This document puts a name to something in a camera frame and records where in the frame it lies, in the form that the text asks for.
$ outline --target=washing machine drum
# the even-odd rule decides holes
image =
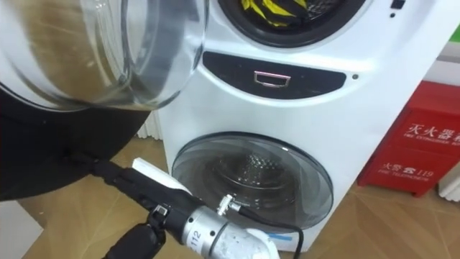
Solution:
[[[230,22],[252,40],[300,47],[341,29],[365,0],[219,0]]]

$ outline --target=red fire extinguisher box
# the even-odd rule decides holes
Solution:
[[[358,177],[422,196],[460,161],[460,87],[424,81]]]

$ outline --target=black cable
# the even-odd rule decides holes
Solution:
[[[266,224],[272,227],[279,227],[287,230],[294,230],[299,234],[299,240],[297,242],[297,247],[295,248],[294,252],[294,259],[298,259],[300,257],[300,251],[302,250],[302,244],[303,244],[303,231],[301,228],[291,225],[291,224],[285,224],[285,223],[279,223],[279,222],[273,222],[271,220],[265,219],[255,212],[249,210],[248,208],[242,206],[238,213],[244,217],[247,217],[249,219],[254,220],[255,222],[258,222],[260,224]]]

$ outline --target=glass door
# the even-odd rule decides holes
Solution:
[[[269,220],[303,229],[319,223],[333,203],[331,180],[314,158],[261,135],[226,132],[194,140],[179,152],[172,175],[211,208],[230,194]],[[286,232],[235,212],[227,217],[243,227]]]
[[[249,39],[273,47],[301,47],[341,29],[365,0],[218,0]]]
[[[203,52],[208,1],[0,0],[0,89],[28,104],[157,109]]]

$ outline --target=washing machine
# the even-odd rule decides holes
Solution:
[[[455,0],[309,1],[279,31],[211,1],[203,58],[159,111],[170,173],[217,207],[227,194],[304,229],[306,251],[460,22]],[[269,233],[279,250],[298,236]]]

